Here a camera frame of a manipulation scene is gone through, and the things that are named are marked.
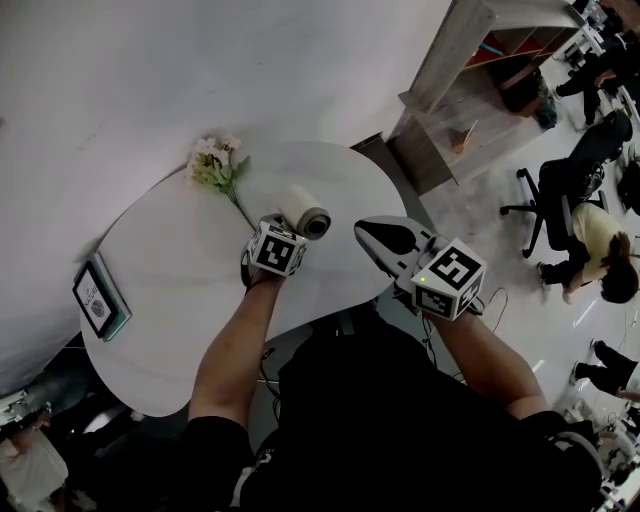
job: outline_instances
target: flower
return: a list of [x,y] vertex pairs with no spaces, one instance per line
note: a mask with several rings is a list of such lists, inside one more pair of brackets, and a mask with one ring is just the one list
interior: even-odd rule
[[249,157],[239,164],[231,163],[231,153],[240,147],[240,139],[229,135],[222,144],[215,138],[198,139],[187,163],[187,176],[191,183],[222,192],[240,210],[246,221],[253,224],[238,202],[236,183],[246,172]]
[[229,152],[237,151],[240,148],[242,141],[233,135],[228,135],[224,139],[222,139],[222,149],[225,149]]

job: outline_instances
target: white round table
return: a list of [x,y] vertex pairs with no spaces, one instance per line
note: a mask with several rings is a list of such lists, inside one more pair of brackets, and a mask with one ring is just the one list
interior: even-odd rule
[[[322,142],[247,148],[238,197],[253,222],[276,213],[285,185],[306,188],[333,223],[310,242],[282,287],[268,338],[361,304],[391,280],[353,235],[356,221],[405,215],[395,187],[366,157]],[[132,317],[109,342],[80,313],[87,352],[109,389],[149,416],[189,401],[200,360],[244,295],[240,255],[253,231],[226,196],[188,184],[185,171],[160,182],[116,222],[99,251]]]

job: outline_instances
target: tape roll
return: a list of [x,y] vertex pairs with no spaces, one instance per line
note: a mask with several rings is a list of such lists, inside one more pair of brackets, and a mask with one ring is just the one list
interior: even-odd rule
[[304,188],[289,185],[278,197],[278,211],[299,235],[322,238],[331,225],[329,212]]

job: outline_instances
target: black office chair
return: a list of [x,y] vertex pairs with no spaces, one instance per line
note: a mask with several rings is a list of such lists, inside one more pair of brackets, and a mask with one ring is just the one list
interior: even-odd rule
[[597,201],[589,198],[602,185],[602,164],[617,159],[622,152],[622,144],[631,140],[632,135],[633,128],[627,115],[613,111],[585,132],[568,158],[542,164],[538,187],[527,169],[518,169],[516,176],[527,179],[533,199],[529,205],[503,206],[500,214],[507,215],[511,210],[535,213],[531,243],[528,249],[522,250],[525,258],[533,252],[543,221],[547,223],[551,248],[564,251],[573,235],[571,212],[578,204],[589,201],[609,211],[604,193],[599,193]]

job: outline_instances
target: black hair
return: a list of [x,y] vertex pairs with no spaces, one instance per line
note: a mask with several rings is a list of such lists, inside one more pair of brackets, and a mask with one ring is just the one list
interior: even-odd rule
[[618,233],[609,243],[609,254],[602,267],[609,267],[602,279],[602,298],[614,304],[629,302],[638,291],[638,273],[631,264],[631,243],[625,233]]

